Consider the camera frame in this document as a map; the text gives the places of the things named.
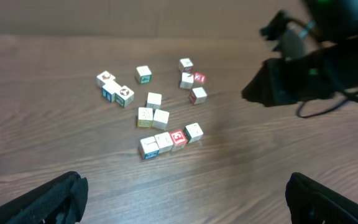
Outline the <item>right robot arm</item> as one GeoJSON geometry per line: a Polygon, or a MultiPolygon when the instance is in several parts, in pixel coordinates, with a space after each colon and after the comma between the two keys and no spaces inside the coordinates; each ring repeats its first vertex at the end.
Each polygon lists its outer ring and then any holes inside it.
{"type": "Polygon", "coordinates": [[[314,26],[278,11],[260,34],[277,41],[279,58],[242,90],[243,99],[266,107],[329,99],[340,93],[358,103],[358,0],[307,0],[314,26]]]}

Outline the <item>plain wooden block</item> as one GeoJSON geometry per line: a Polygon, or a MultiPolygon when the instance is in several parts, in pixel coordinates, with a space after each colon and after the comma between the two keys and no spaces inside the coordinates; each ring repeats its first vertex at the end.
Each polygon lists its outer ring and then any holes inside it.
{"type": "Polygon", "coordinates": [[[165,152],[171,151],[173,147],[173,141],[170,137],[169,132],[164,132],[161,134],[155,135],[155,140],[159,147],[159,154],[163,154],[165,152]]]}

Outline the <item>wooden block teal side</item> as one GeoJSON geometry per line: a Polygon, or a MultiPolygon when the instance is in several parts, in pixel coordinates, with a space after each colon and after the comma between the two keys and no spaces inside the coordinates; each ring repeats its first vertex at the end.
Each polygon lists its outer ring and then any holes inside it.
{"type": "Polygon", "coordinates": [[[186,125],[183,132],[188,140],[188,144],[199,141],[203,136],[203,130],[198,123],[186,125]]]}

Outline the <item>wooden block blue side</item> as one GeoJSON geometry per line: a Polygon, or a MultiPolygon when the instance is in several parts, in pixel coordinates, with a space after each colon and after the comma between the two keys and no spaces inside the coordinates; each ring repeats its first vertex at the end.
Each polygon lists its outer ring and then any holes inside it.
{"type": "Polygon", "coordinates": [[[140,154],[143,159],[151,159],[159,154],[159,146],[154,136],[140,140],[140,154]]]}

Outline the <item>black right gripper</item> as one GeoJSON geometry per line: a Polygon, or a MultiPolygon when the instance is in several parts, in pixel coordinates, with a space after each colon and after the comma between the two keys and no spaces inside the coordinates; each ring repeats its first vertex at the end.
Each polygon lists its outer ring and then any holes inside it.
{"type": "Polygon", "coordinates": [[[358,103],[358,46],[319,49],[299,59],[271,58],[242,90],[243,99],[266,107],[330,99],[341,93],[358,103]]]}

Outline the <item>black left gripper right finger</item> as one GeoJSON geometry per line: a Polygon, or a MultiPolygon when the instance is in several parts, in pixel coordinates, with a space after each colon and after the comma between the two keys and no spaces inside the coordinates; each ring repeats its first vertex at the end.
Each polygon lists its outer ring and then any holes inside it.
{"type": "Polygon", "coordinates": [[[292,173],[285,199],[293,224],[358,224],[358,204],[317,181],[292,173]]]}

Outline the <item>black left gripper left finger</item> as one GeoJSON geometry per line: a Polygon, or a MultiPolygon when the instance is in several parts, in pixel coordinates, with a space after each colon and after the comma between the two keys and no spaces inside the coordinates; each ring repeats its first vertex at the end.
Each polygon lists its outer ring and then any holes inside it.
{"type": "Polygon", "coordinates": [[[81,221],[88,201],[88,180],[69,171],[0,206],[0,224],[81,221]]]}

